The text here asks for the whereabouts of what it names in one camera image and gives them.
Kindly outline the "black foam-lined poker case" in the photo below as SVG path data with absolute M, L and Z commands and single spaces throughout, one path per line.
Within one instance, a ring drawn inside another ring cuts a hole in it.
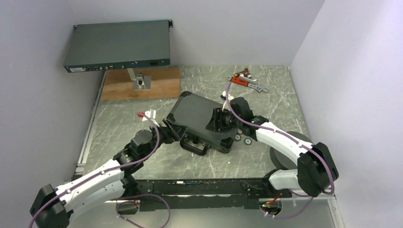
M 180 146 L 194 154 L 204 156 L 208 149 L 229 153 L 237 134 L 237 129 L 229 131 L 209 131 L 213 111 L 222 104 L 189 91 L 181 93 L 177 102 L 163 119 L 169 126 L 180 126 Z

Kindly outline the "green poker chip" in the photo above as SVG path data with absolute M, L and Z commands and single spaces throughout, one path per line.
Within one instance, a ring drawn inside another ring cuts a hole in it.
M 251 145 L 252 144 L 252 140 L 250 138 L 245 138 L 244 139 L 244 144 L 245 145 Z

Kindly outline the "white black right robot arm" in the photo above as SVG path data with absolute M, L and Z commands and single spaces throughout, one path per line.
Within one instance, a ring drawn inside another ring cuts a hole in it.
M 335 191 L 339 174 L 328 147 L 313 144 L 279 129 L 267 118 L 254 115 L 248 102 L 237 97 L 226 101 L 227 108 L 214 108 L 206 129 L 224 132 L 239 129 L 257 142 L 267 144 L 295 165 L 295 168 L 276 168 L 262 178 L 262 192 L 274 197 L 280 190 L 302 190 L 317 197 Z

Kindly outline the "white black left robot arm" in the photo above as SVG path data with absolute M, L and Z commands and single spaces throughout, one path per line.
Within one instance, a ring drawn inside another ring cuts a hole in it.
M 153 126 L 138 131 L 134 138 L 113 158 L 98 169 L 67 184 L 53 187 L 47 184 L 40 188 L 29 210 L 34 224 L 39 228 L 66 228 L 77 206 L 85 206 L 85 200 L 104 189 L 114 193 L 113 198 L 126 200 L 136 195 L 137 187 L 128 178 L 139 170 L 162 144 L 180 141 L 181 135 L 172 127 Z

